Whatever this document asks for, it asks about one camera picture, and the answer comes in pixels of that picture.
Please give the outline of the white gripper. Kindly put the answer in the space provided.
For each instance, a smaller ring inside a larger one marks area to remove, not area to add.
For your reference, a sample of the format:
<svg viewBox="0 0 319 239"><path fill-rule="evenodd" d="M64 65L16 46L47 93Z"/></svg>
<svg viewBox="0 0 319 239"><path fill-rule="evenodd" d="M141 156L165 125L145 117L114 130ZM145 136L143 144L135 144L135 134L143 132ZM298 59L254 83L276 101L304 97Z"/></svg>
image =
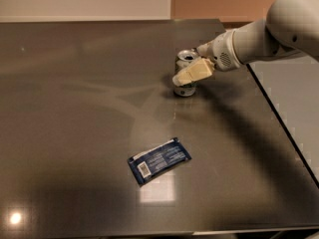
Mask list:
<svg viewBox="0 0 319 239"><path fill-rule="evenodd" d="M204 58L198 58L178 71L172 82L176 86L184 86L210 77L214 68L223 72L239 69L242 63L235 53L234 33L234 30L226 31L198 46L197 52Z"/></svg>

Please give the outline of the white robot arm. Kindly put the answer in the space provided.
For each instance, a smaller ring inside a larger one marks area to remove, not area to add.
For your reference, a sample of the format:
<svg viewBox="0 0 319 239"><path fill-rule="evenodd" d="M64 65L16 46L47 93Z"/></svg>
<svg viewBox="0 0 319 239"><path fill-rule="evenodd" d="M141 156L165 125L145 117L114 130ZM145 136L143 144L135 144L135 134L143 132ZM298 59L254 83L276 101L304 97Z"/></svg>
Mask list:
<svg viewBox="0 0 319 239"><path fill-rule="evenodd" d="M176 73L180 87L255 61L304 53L319 60L319 0L276 0L264 19L226 31L196 48L199 57Z"/></svg>

